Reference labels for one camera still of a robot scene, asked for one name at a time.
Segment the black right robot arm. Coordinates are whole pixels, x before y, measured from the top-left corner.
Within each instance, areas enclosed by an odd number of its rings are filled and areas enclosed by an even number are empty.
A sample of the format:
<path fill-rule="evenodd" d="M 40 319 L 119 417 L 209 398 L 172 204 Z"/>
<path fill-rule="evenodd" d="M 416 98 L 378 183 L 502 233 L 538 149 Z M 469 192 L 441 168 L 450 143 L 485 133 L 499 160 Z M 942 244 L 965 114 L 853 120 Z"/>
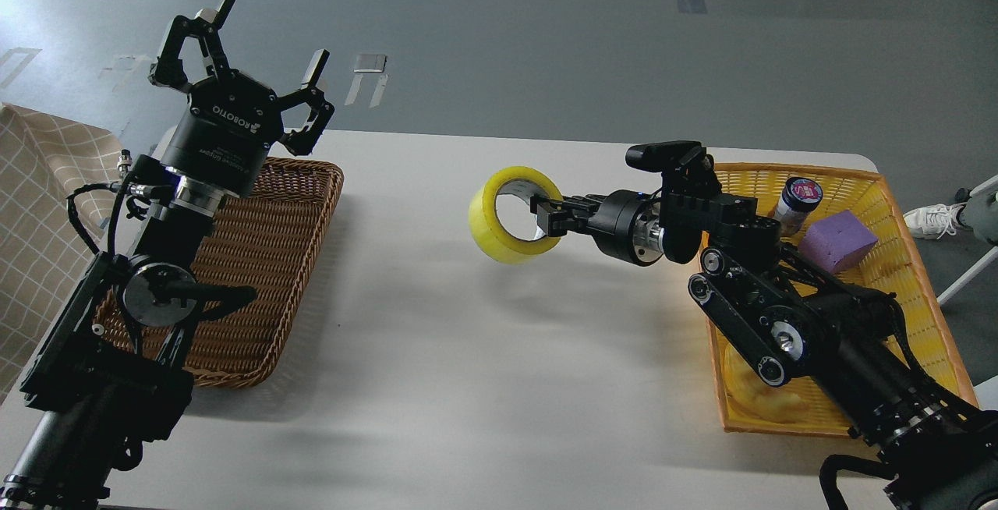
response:
<path fill-rule="evenodd" d="M 848 421 L 873 459 L 831 455 L 819 471 L 830 509 L 848 506 L 841 472 L 885 481 L 895 509 L 994 509 L 996 414 L 942 387 L 911 353 L 887 346 L 903 335 L 889 293 L 842 282 L 780 238 L 777 220 L 752 195 L 734 195 L 709 159 L 655 161 L 652 193 L 556 197 L 527 202 L 547 236 L 592 236 L 603 253 L 631 264 L 698 258 L 688 293 L 770 387 L 807 377 Z"/>

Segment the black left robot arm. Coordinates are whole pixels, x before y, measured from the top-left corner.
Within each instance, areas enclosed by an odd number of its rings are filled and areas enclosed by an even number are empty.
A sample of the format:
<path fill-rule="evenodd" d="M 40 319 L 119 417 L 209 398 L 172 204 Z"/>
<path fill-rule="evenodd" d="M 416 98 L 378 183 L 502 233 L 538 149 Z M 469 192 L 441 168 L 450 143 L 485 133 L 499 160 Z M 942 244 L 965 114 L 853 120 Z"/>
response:
<path fill-rule="evenodd" d="M 4 479 L 4 509 L 100 508 L 111 471 L 137 467 L 189 406 L 197 326 L 257 297 L 199 282 L 196 252 L 225 201 L 250 196 L 271 148 L 310 154 L 334 105 L 317 86 L 325 49 L 282 97 L 229 65 L 220 33 L 235 1 L 165 33 L 149 81 L 185 94 L 186 110 L 163 156 L 122 151 L 117 179 L 65 200 L 93 258 L 20 385 L 42 417 Z"/>

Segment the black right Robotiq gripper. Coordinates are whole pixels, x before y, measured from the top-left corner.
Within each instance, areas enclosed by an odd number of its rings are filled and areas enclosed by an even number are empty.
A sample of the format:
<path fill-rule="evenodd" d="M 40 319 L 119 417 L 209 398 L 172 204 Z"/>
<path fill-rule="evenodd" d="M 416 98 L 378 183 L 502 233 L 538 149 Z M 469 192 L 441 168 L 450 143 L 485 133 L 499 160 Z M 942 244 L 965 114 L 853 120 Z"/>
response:
<path fill-rule="evenodd" d="M 660 200 L 653 195 L 626 189 L 560 200 L 535 195 L 530 211 L 539 229 L 552 239 L 570 232 L 589 234 L 603 254 L 638 266 L 655 264 L 664 255 Z"/>

